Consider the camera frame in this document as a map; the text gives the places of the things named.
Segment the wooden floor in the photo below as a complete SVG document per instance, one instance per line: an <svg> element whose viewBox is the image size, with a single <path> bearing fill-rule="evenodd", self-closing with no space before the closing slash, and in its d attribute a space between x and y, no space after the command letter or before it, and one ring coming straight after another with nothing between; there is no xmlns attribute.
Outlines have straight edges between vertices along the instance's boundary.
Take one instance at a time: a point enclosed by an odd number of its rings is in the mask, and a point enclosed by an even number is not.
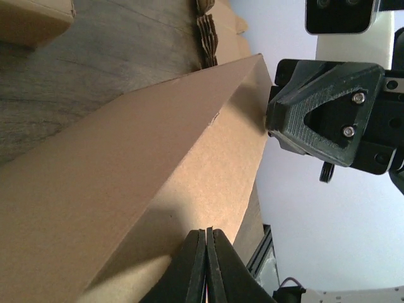
<svg viewBox="0 0 404 303"><path fill-rule="evenodd" d="M75 0L35 51L0 44L0 165L122 93L199 69L195 0Z"/></svg>

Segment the camera lens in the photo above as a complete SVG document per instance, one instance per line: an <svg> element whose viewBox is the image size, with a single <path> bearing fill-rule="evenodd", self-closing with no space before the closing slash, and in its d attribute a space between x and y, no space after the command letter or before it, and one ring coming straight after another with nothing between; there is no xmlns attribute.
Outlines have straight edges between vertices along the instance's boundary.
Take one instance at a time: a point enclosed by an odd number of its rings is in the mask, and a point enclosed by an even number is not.
<svg viewBox="0 0 404 303"><path fill-rule="evenodd" d="M317 6L319 8L327 8L330 5L330 2L331 0L317 0Z"/></svg>
<svg viewBox="0 0 404 303"><path fill-rule="evenodd" d="M358 3L360 3L360 0L346 0L348 5L356 5Z"/></svg>

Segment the silver screw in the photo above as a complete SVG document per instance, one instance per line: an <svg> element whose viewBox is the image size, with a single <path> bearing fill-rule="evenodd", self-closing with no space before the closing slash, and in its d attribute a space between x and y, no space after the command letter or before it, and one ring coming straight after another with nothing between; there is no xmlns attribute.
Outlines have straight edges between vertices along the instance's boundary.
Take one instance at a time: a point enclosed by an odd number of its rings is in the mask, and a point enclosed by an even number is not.
<svg viewBox="0 0 404 303"><path fill-rule="evenodd" d="M356 104L362 104L366 100L366 96L364 93L356 93L355 95L352 96L352 102Z"/></svg>
<svg viewBox="0 0 404 303"><path fill-rule="evenodd" d="M351 138L355 134L355 129L352 126L347 126L342 129L342 133L345 137Z"/></svg>

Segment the torn cardboard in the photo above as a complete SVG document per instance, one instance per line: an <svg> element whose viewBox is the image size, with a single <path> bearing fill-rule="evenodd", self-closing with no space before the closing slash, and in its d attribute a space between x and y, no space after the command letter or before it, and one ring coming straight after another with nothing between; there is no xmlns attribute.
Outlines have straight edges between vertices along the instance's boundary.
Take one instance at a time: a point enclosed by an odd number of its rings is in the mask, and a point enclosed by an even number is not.
<svg viewBox="0 0 404 303"><path fill-rule="evenodd" d="M0 0L0 40L37 47L72 24L71 0Z"/></svg>
<svg viewBox="0 0 404 303"><path fill-rule="evenodd" d="M233 241L270 87L261 55L199 71L127 93L1 167L2 302L136 302L189 230Z"/></svg>
<svg viewBox="0 0 404 303"><path fill-rule="evenodd" d="M251 55L247 40L239 35L247 23L232 11L228 1L197 0L197 24L205 51L206 67L224 64Z"/></svg>

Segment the white background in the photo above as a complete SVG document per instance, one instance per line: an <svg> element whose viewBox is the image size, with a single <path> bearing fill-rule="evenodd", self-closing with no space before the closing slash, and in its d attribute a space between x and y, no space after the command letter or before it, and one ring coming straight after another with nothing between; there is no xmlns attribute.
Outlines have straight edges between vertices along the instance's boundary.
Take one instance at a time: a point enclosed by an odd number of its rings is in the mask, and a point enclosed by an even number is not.
<svg viewBox="0 0 404 303"><path fill-rule="evenodd" d="M253 53L271 77L283 58L314 59L316 37L304 29L304 0L232 0L247 20ZM396 13L396 28L404 13ZM404 197L388 175L336 167L318 181L321 161L268 140L258 171L264 223L272 226L280 279L307 288L352 290L404 285Z"/></svg>

